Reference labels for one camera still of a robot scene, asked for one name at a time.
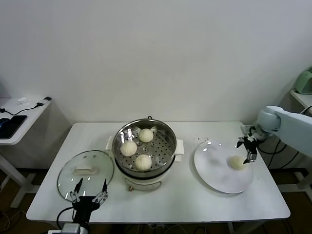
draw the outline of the floor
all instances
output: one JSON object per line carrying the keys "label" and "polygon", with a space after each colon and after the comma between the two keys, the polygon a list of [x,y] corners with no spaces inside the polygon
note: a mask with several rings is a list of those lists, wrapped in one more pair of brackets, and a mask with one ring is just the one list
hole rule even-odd
{"label": "floor", "polygon": [[[274,172],[272,173],[273,178],[278,184],[286,183],[296,183],[297,179],[290,172]],[[5,174],[0,171],[0,180],[3,181]],[[34,179],[34,184],[40,185],[45,177],[45,173],[37,173]],[[16,214],[17,210],[10,210],[10,204],[18,192],[19,186],[12,180],[3,188],[0,193],[0,211],[8,211],[7,215],[12,217]],[[312,220],[312,204],[310,200],[306,197],[305,193],[287,193],[283,194],[288,207],[291,211],[291,217],[288,218],[287,222],[283,220],[269,221],[264,224],[264,226],[259,227],[252,234],[310,234],[311,226],[310,222]],[[30,206],[34,195],[27,195],[20,208],[27,211]],[[44,222],[33,222],[27,220],[25,214],[19,214],[11,220],[13,226],[12,229],[6,231],[6,234],[42,234],[46,233],[48,230],[55,229],[53,226],[46,224]],[[0,216],[0,234],[3,233],[3,225],[6,222],[4,215]],[[150,228],[148,225],[91,225],[92,234],[170,234],[170,233],[187,233],[187,234],[204,234],[205,228],[207,234],[228,234],[228,226],[225,223],[212,223],[207,225],[198,224],[183,224],[182,226],[169,225],[166,227],[157,227],[155,229]]]}

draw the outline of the glass lid rim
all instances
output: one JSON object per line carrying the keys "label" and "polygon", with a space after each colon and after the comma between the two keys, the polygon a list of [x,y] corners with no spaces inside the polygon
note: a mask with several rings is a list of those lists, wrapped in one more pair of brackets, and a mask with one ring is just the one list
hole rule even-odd
{"label": "glass lid rim", "polygon": [[66,165],[67,165],[72,159],[74,159],[75,157],[77,157],[77,156],[79,156],[79,155],[81,155],[81,154],[84,154],[84,153],[87,153],[87,152],[92,152],[92,151],[97,151],[97,152],[104,153],[104,155],[107,155],[107,156],[109,157],[109,159],[110,159],[110,161],[111,161],[111,163],[112,163],[112,166],[113,166],[113,171],[112,171],[112,176],[110,177],[110,179],[106,181],[107,185],[109,185],[109,183],[112,181],[113,176],[114,176],[114,173],[115,173],[115,165],[114,165],[113,159],[109,156],[109,154],[108,154],[107,152],[102,151],[102,150],[86,150],[86,151],[83,151],[83,152],[81,152],[81,153],[79,153],[79,154],[76,154],[75,156],[73,156],[70,160],[68,160],[68,161],[64,164],[64,166],[62,167],[62,169],[59,171],[58,178],[57,178],[57,184],[56,184],[56,186],[57,186],[57,189],[58,189],[58,194],[59,194],[63,199],[65,199],[66,201],[71,202],[71,200],[66,199],[66,198],[62,195],[62,193],[60,192],[60,190],[59,190],[58,184],[59,184],[59,176],[60,176],[60,174],[62,173],[62,171],[64,170],[64,168],[66,167]]}

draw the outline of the steamed bun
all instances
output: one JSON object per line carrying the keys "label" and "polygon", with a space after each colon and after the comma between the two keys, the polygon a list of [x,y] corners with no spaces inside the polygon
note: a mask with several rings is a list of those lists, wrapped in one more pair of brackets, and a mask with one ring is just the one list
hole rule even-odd
{"label": "steamed bun", "polygon": [[154,133],[151,129],[144,128],[139,132],[138,138],[140,139],[140,141],[147,143],[153,140]]}
{"label": "steamed bun", "polygon": [[136,153],[137,144],[132,140],[128,140],[122,144],[120,151],[124,156],[130,157]]}
{"label": "steamed bun", "polygon": [[135,164],[139,171],[144,172],[150,169],[152,160],[148,155],[140,155],[136,158]]}
{"label": "steamed bun", "polygon": [[244,164],[245,158],[242,156],[233,156],[229,160],[229,165],[235,170],[243,170],[247,166]]}

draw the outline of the cable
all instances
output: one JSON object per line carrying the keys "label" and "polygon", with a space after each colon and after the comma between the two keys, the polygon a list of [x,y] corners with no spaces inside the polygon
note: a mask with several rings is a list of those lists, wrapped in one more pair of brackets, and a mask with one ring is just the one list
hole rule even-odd
{"label": "cable", "polygon": [[124,233],[127,234],[129,230],[133,227],[134,225],[132,224]]}
{"label": "cable", "polygon": [[72,213],[72,220],[74,220],[74,213],[75,213],[75,209],[73,209],[73,213]]}
{"label": "cable", "polygon": [[[22,214],[26,214],[25,211],[23,211],[23,210],[21,210],[21,209],[18,209],[19,211],[18,211],[17,213],[15,213],[11,218],[9,218],[9,216],[8,216],[6,213],[9,212],[10,210],[1,213],[2,215],[4,215],[4,216],[7,218],[7,221],[6,221],[6,223],[4,224],[4,226],[3,226],[3,231],[0,232],[0,234],[6,233],[7,231],[13,229],[13,228],[18,224],[18,222],[20,221],[21,215],[22,215]],[[18,214],[20,214],[18,220],[17,220],[13,225],[11,225],[11,220],[12,220],[14,217],[16,217]]]}
{"label": "cable", "polygon": [[296,157],[297,155],[299,154],[299,151],[297,151],[297,153],[292,157],[292,159],[286,163],[284,166],[280,167],[279,169],[283,169],[284,167],[286,167],[288,164],[290,164]]}
{"label": "cable", "polygon": [[144,228],[145,228],[145,225],[143,224],[143,227],[142,227],[140,234],[143,234]]}
{"label": "cable", "polygon": [[176,224],[176,225],[171,226],[171,227],[168,228],[166,231],[164,231],[163,234],[166,234],[170,229],[172,229],[172,228],[174,228],[174,227],[180,227],[180,229],[182,229],[183,232],[184,232],[185,234],[187,234],[187,232],[185,231],[185,229],[184,229],[181,225],[179,225],[179,224]]}
{"label": "cable", "polygon": [[274,153],[272,154],[271,160],[270,160],[270,162],[269,162],[269,164],[268,164],[268,168],[271,166],[272,161],[273,161],[273,158],[274,158],[274,156],[275,156],[275,154],[276,154],[277,147],[278,147],[278,145],[279,145],[281,142],[282,142],[281,140],[278,141],[278,143],[277,143],[277,145],[276,145],[276,147],[275,147],[275,149],[274,149]]}
{"label": "cable", "polygon": [[279,154],[279,153],[283,152],[283,151],[285,150],[286,147],[287,147],[287,145],[285,144],[285,145],[283,146],[282,149],[280,149],[279,151],[277,151],[277,152],[275,152],[275,153],[274,153],[274,152],[273,152],[273,153],[265,152],[265,151],[261,150],[259,146],[258,146],[258,150],[259,150],[260,152],[262,152],[262,153],[267,154],[267,155],[276,155],[276,154]]}
{"label": "cable", "polygon": [[12,115],[12,116],[16,116],[16,115],[18,115],[19,113],[21,113],[21,112],[23,112],[23,111],[32,110],[32,109],[35,109],[35,108],[37,108],[37,107],[39,107],[39,106],[40,106],[40,105],[37,104],[36,106],[34,106],[34,107],[32,107],[32,108],[28,108],[28,109],[24,109],[24,110],[18,111],[16,114],[12,114],[11,112],[5,110],[4,108],[1,108],[1,109],[0,109],[0,112],[1,112],[1,113],[6,112],[6,113],[9,113],[9,114]]}
{"label": "cable", "polygon": [[265,234],[269,234],[269,232],[266,230],[266,228],[264,227],[264,224],[261,225],[263,228],[263,231],[265,232]]}
{"label": "cable", "polygon": [[286,226],[286,223],[288,224],[288,226],[289,226],[289,228],[291,230],[291,234],[293,234],[293,227],[291,226],[291,223],[287,219],[285,219],[283,221],[284,221],[285,226]]}
{"label": "cable", "polygon": [[312,106],[308,106],[306,109],[304,109],[302,112],[300,112],[301,114],[305,114]]}
{"label": "cable", "polygon": [[60,217],[60,215],[63,213],[63,212],[65,212],[65,211],[67,211],[67,210],[70,210],[70,209],[72,209],[73,207],[67,207],[67,208],[65,208],[64,210],[62,210],[59,214],[58,214],[58,216],[57,216],[57,226],[58,226],[58,228],[60,229],[60,230],[62,230],[62,228],[60,227],[60,224],[59,224],[59,217]]}

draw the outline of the perforated steamer tray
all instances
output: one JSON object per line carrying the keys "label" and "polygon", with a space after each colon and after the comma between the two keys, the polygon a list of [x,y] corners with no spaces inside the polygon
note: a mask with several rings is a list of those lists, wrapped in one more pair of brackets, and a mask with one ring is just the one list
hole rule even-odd
{"label": "perforated steamer tray", "polygon": [[[138,138],[141,129],[148,128],[154,133],[151,142],[144,143]],[[136,153],[131,157],[123,156],[120,148],[126,140],[133,140],[137,145]],[[176,136],[165,123],[154,119],[139,119],[125,125],[113,139],[113,154],[119,169],[133,178],[150,179],[164,173],[172,165],[176,150]],[[136,169],[135,160],[141,155],[150,156],[152,165],[148,171]]]}

